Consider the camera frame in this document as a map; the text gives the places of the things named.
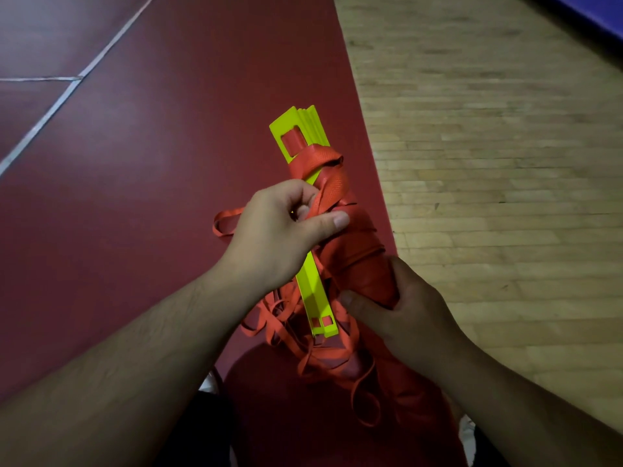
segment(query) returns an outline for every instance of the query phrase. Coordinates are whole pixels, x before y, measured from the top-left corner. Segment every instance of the hand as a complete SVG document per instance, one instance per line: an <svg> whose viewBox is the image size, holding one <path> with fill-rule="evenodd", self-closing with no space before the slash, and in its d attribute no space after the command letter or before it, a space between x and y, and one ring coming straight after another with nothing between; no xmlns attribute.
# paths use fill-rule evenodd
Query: hand
<svg viewBox="0 0 623 467"><path fill-rule="evenodd" d="M252 285L258 299L290 281L307 252L347 227L344 211L305 219L317 193L303 180L287 180L260 190L245 207L220 263Z"/></svg>
<svg viewBox="0 0 623 467"><path fill-rule="evenodd" d="M471 341L454 321L441 294L402 260L390 259L400 291L393 311L353 291L343 291L340 301L355 319L383 338L396 358L435 380Z"/></svg>

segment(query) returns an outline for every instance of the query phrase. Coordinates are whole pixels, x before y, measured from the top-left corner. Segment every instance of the forearm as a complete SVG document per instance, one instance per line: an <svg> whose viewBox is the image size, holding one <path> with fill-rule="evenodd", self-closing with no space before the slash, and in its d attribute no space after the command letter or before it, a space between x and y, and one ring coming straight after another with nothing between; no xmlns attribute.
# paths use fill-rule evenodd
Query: forearm
<svg viewBox="0 0 623 467"><path fill-rule="evenodd" d="M619 433L468 342L434 376L513 467L614 466Z"/></svg>
<svg viewBox="0 0 623 467"><path fill-rule="evenodd" d="M0 463L148 463L256 298L217 265L161 301L0 408Z"/></svg>

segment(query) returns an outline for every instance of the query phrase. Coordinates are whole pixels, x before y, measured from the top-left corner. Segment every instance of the person's right hand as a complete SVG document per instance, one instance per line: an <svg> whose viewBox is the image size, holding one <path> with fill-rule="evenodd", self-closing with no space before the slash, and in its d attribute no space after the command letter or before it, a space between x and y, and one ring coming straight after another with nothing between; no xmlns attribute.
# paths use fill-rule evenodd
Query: person's right hand
<svg viewBox="0 0 623 467"><path fill-rule="evenodd" d="M471 345L439 291L397 257L391 257L400 302L393 311L353 291L343 291L342 305L385 341L396 358L435 380L440 370Z"/></svg>

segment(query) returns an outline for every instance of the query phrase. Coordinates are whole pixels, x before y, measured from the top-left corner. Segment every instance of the yellow object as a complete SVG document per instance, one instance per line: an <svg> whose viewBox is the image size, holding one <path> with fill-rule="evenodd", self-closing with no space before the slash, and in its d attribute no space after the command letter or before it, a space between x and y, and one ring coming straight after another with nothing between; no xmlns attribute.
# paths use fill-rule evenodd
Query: yellow object
<svg viewBox="0 0 623 467"><path fill-rule="evenodd" d="M296 109L293 106L270 125L270 132L275 137L279 149L281 149L285 160L289 164L294 157L291 157L288 153L281 137L297 126L307 141L307 144L329 146L329 141L324 133L320 118L316 112L316 107L312 105L308 109ZM305 181L313 185L319 173L320 170L318 169L307 177ZM310 323L311 333L314 336L320 334L324 337L336 336L339 333L338 325L335 322L331 305L329 305L329 300L326 297L326 292L324 291L322 280L320 279L320 274L318 273L318 268L316 267L311 252L307 254L303 267L297 274L297 283L299 284L301 296L303 297L303 304L305 305L307 319ZM327 316L331 317L331 324L325 324L325 322L328 322Z"/></svg>

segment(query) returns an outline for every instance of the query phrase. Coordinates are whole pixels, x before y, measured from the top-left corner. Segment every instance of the person's left hand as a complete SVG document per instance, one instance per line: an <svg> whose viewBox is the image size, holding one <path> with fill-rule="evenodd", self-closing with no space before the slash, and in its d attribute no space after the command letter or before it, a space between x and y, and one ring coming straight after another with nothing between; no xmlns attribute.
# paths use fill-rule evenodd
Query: person's left hand
<svg viewBox="0 0 623 467"><path fill-rule="evenodd" d="M260 190L245 207L220 264L253 285L258 298L290 281L307 252L347 227L344 211L305 220L317 193L303 180L287 180Z"/></svg>

